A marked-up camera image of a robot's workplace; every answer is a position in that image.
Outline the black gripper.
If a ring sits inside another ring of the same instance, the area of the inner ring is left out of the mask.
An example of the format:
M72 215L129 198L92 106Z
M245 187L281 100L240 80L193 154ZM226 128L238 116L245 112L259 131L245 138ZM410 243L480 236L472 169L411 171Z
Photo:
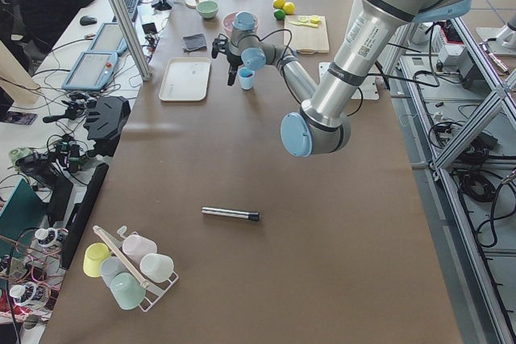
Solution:
M211 57L216 59L219 54L226 56L229 63L227 85L233 86L236 79L236 73L243 64L240 54L231 43L231 39L226 35L219 33L212 42Z

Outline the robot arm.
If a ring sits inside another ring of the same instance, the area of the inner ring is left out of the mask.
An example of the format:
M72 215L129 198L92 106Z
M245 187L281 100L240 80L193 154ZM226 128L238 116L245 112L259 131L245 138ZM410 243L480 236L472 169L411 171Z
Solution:
M286 46L267 44L254 33L255 20L239 12L231 36L212 43L213 57L223 54L233 85L239 67L257 71L273 65L299 100L297 112L281 122L281 141L296 157L328 154L344 147L351 127L344 108L366 79L394 32L408 23L453 19L469 12L472 0L361 0L362 10L319 82L315 82Z
M476 33L494 54L515 56L515 16L502 27L477 27Z

